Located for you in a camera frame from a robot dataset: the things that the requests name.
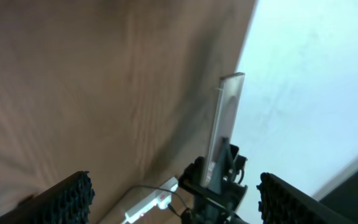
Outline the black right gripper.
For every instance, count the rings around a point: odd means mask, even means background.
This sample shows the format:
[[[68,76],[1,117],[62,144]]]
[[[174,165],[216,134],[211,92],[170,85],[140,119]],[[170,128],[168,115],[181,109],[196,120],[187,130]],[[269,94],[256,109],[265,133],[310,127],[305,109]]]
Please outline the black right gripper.
[[[246,186],[235,181],[237,175],[244,175],[246,161],[237,146],[230,146],[228,137],[222,138],[211,180],[203,187],[200,180],[204,157],[195,159],[178,180],[179,187],[194,196],[192,212],[198,215],[233,212],[247,192]]]

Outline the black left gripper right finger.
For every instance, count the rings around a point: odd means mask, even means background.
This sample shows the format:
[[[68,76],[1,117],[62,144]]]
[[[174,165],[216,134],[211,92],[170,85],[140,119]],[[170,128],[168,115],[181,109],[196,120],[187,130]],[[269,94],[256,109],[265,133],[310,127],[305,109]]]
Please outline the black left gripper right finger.
[[[315,199],[274,174],[264,172],[261,183],[258,211],[264,223],[276,224],[352,224]]]

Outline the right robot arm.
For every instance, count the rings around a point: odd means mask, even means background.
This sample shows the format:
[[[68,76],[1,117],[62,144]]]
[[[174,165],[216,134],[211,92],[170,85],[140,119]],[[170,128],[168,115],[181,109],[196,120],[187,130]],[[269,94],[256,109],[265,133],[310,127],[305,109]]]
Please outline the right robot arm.
[[[198,157],[178,180],[180,188],[194,196],[193,207],[180,216],[182,223],[244,223],[237,208],[246,196],[248,186],[241,182],[247,158],[239,148],[223,138],[217,162],[212,168],[209,183],[201,185],[204,157]]]

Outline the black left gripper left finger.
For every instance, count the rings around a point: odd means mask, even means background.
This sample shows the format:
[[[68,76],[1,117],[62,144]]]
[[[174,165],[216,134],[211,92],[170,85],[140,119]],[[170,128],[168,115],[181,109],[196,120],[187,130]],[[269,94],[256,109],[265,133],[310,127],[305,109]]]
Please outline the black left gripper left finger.
[[[94,189],[87,171],[78,171],[0,216],[0,224],[86,224]]]

